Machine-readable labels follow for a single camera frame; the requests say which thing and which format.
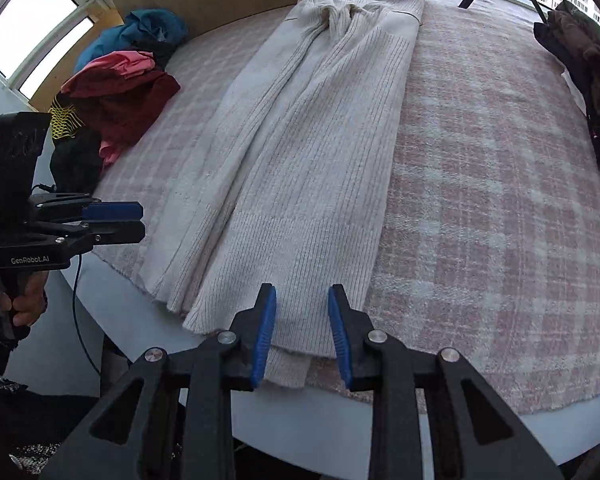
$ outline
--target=ribbed knit fabric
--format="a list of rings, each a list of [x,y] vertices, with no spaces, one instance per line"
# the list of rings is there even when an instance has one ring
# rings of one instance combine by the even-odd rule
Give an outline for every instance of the ribbed knit fabric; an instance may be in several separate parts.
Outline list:
[[[424,0],[299,0],[236,78],[180,174],[142,279],[196,332],[278,292],[267,378],[333,356],[327,291],[362,308]]]

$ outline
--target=black power cord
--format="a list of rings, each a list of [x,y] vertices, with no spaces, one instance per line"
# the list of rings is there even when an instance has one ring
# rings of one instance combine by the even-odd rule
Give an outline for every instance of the black power cord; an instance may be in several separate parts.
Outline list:
[[[31,188],[31,192],[33,193],[37,189],[41,189],[42,191],[46,191],[47,193],[55,193],[56,185],[54,184],[53,186],[45,186],[44,184],[36,184],[34,187]]]
[[[77,333],[78,339],[80,340],[80,345],[82,346],[82,350],[84,351],[84,354],[87,356],[87,359],[89,360],[89,364],[96,371],[96,373],[98,375],[100,375],[100,370],[98,370],[98,367],[94,364],[93,359],[91,359],[91,356],[89,355],[89,351],[87,350],[87,347],[84,345],[84,341],[82,340],[82,335],[80,334],[80,327],[78,326],[78,317],[75,313],[75,291],[78,288],[78,278],[80,277],[80,269],[81,268],[82,268],[82,255],[79,254],[78,255],[78,270],[75,273],[74,293],[72,294],[72,298],[71,298],[71,308],[74,311],[75,332]]]

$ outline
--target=yellow mesh fabric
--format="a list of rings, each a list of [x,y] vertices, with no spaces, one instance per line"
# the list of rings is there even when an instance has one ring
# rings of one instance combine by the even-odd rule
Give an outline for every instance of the yellow mesh fabric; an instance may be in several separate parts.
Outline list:
[[[70,104],[68,107],[63,107],[58,103],[57,97],[51,103],[49,113],[51,114],[51,136],[53,140],[73,137],[75,131],[80,126],[84,126],[75,111],[75,106]]]

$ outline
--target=metal screw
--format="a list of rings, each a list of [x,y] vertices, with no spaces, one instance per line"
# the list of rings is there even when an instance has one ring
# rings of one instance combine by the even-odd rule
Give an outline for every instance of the metal screw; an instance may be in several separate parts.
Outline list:
[[[366,336],[372,343],[384,343],[387,340],[387,334],[382,330],[372,330]]]
[[[225,330],[224,332],[218,334],[218,342],[222,343],[223,345],[230,345],[231,343],[235,342],[236,339],[238,339],[238,336],[230,330]]]
[[[443,348],[440,357],[447,363],[456,363],[460,360],[460,352],[455,348]]]
[[[144,360],[155,363],[164,357],[164,352],[159,348],[149,348],[144,353]]]

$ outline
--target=human hand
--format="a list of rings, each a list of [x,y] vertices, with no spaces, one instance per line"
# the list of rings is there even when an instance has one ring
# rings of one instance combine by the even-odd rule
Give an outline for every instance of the human hand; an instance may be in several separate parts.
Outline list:
[[[0,309],[8,312],[11,307],[18,313],[13,316],[14,326],[31,326],[42,313],[46,310],[46,300],[44,296],[46,279],[49,277],[48,270],[34,272],[29,276],[24,294],[18,296],[13,303],[3,292],[0,295]]]

